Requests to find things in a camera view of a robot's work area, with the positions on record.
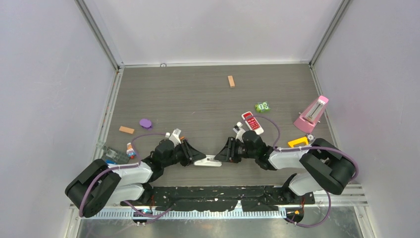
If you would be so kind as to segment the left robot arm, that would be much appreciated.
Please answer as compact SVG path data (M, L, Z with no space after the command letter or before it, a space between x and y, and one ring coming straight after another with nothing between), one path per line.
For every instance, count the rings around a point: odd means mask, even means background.
M164 139L148 157L137 163L115 165L102 159L94 160L66 187L65 195L85 218L122 201L147 205L152 198L150 183L162 176L166 167L207 160L207 155L194 149L187 140L175 144Z

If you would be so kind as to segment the small white remote control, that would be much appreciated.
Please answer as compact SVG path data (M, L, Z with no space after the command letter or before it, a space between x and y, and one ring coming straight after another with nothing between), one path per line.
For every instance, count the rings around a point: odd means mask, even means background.
M222 162L214 159L215 155L206 155L204 159L196 160L193 164L194 166L201 167L221 167Z

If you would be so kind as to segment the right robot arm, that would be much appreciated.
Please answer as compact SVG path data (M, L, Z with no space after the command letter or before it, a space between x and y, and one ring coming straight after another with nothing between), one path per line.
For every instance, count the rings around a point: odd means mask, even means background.
M216 161L231 163L242 159L254 159L264 170L305 170L291 175L281 187L284 200L292 204L303 195L318 190L340 195L358 175L358 166L353 159L323 138L302 147L280 148L267 145L254 131L246 131L240 139L228 138L224 148L214 157Z

